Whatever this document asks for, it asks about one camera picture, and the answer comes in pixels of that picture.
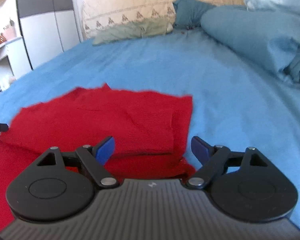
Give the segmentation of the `teal pillow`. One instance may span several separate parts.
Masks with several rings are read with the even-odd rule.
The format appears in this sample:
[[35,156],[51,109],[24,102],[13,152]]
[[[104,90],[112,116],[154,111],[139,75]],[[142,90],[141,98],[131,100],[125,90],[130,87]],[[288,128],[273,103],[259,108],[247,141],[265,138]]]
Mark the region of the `teal pillow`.
[[208,10],[216,6],[199,0],[175,0],[174,27],[177,29],[193,29],[200,27],[200,19]]

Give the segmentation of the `white wardrobe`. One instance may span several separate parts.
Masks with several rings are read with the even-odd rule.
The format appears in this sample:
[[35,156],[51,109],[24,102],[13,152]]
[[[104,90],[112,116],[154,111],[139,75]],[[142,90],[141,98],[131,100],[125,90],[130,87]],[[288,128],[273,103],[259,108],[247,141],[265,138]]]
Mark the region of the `white wardrobe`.
[[16,0],[16,3],[33,69],[79,44],[73,0]]

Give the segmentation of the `white shelf unit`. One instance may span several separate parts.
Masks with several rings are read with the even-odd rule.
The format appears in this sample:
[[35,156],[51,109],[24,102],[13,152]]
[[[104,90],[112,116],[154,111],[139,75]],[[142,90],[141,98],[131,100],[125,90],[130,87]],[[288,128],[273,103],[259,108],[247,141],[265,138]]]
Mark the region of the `white shelf unit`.
[[32,70],[24,39],[17,35],[14,21],[10,20],[1,33],[7,41],[0,44],[0,92]]

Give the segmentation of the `blue bed sheet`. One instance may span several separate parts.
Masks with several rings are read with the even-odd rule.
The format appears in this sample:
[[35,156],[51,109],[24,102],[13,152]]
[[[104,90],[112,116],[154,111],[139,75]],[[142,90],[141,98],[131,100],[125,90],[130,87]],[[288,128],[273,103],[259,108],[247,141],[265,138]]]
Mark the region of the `blue bed sheet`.
[[0,122],[75,87],[104,83],[191,94],[189,135],[234,151],[258,148],[298,189],[291,220],[300,228],[300,85],[269,74],[201,29],[100,46],[87,40],[1,92]]

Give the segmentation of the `teal duvet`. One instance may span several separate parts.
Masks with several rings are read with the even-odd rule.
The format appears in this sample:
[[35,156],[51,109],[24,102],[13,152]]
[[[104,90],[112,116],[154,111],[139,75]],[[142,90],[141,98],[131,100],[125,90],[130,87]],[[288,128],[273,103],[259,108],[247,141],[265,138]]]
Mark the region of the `teal duvet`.
[[300,15],[223,5],[203,13],[200,25],[267,72],[300,84]]

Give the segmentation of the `red knit sweater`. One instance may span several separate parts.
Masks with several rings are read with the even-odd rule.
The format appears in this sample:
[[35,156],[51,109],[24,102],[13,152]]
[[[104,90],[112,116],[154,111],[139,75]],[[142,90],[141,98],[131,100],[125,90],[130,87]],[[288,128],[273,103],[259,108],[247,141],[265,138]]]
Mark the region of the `red knit sweater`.
[[13,219],[9,183],[52,146],[72,152],[111,136],[115,152],[106,169],[117,179],[188,178],[184,158],[192,97],[154,91],[78,87],[49,102],[22,108],[0,134],[0,230]]

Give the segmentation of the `green pillow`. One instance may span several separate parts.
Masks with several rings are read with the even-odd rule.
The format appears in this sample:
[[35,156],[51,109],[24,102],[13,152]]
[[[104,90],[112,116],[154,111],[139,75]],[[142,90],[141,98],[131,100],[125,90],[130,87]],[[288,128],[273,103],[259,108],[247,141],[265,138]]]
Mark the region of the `green pillow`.
[[147,38],[166,35],[173,31],[173,24],[168,18],[148,18],[143,21],[129,22],[98,31],[93,39],[93,46],[116,41]]

